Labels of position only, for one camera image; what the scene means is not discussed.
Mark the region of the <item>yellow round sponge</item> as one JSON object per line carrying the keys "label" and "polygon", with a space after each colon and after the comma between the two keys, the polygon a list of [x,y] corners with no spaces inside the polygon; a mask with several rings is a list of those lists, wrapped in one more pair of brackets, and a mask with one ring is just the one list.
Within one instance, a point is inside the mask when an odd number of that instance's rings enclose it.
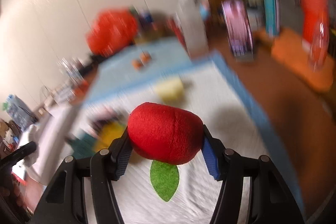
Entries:
{"label": "yellow round sponge", "polygon": [[157,83],[154,86],[154,91],[164,102],[180,100],[185,94],[183,82],[178,77]]}

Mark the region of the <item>small orange tangerine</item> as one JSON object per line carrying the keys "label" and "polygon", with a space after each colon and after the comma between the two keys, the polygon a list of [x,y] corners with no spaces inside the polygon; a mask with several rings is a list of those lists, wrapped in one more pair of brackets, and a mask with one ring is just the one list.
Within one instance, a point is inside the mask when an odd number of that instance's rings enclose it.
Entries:
{"label": "small orange tangerine", "polygon": [[140,60],[142,63],[146,64],[151,61],[151,55],[148,52],[142,52],[140,54]]}
{"label": "small orange tangerine", "polygon": [[134,59],[131,64],[133,65],[135,70],[140,70],[143,68],[143,63],[139,59]]}

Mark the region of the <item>white blue absorbent pad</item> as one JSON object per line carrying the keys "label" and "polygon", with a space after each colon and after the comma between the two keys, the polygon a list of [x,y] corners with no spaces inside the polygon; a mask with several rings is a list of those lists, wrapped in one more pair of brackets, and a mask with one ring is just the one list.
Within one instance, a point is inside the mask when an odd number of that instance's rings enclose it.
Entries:
{"label": "white blue absorbent pad", "polygon": [[209,59],[243,109],[211,109],[226,128],[145,102],[106,155],[91,159],[98,223],[303,223],[293,167],[269,119],[223,58]]}

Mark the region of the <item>orange plastic bag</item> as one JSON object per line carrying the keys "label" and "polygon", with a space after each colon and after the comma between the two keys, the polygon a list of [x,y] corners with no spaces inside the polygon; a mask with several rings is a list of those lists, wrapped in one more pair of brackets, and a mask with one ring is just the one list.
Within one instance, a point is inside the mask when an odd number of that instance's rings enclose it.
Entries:
{"label": "orange plastic bag", "polygon": [[109,57],[129,46],[137,34],[138,23],[128,9],[106,9],[98,13],[86,34],[95,55]]}

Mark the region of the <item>red plush apple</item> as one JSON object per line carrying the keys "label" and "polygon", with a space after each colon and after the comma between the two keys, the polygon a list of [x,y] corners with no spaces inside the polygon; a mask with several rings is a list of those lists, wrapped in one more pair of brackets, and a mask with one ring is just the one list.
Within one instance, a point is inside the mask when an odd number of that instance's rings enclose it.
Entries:
{"label": "red plush apple", "polygon": [[145,102],[131,112],[127,132],[135,152],[151,160],[150,183],[156,194],[170,201],[179,186],[178,166],[201,150],[201,118],[187,110]]}

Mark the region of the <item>light blue pad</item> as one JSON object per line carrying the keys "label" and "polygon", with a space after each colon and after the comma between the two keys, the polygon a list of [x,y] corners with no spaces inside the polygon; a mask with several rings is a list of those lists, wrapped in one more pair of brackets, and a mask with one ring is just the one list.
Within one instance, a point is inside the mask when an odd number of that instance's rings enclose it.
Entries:
{"label": "light blue pad", "polygon": [[[135,70],[131,62],[140,60],[140,54],[148,52],[151,61],[140,70]],[[111,97],[120,91],[174,73],[191,64],[191,60],[177,38],[168,37],[152,43],[130,46],[104,61],[98,68],[94,83],[86,96],[85,103],[95,103]]]}

